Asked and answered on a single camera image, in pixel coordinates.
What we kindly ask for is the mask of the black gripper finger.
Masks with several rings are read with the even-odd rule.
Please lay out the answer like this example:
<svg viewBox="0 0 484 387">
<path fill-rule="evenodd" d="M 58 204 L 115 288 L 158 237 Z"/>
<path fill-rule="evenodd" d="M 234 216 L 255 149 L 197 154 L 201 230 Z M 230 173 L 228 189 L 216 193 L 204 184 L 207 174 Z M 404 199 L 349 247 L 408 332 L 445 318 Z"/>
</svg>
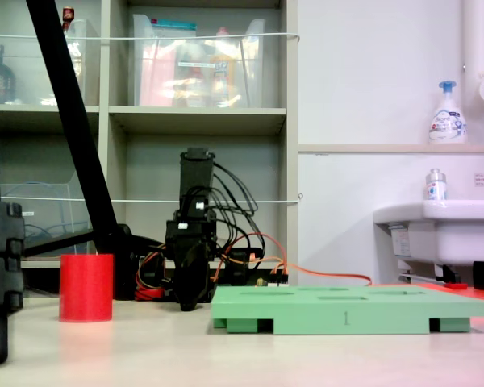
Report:
<svg viewBox="0 0 484 387">
<path fill-rule="evenodd" d="M 192 300 L 192 310 L 196 310 L 198 305 L 208 304 L 211 302 L 211 282 L 208 281 L 198 292 L 194 295 Z"/>
<path fill-rule="evenodd" d="M 181 311 L 192 311 L 195 308 L 194 286 L 188 282 L 177 283 L 177 301 Z"/>
</svg>

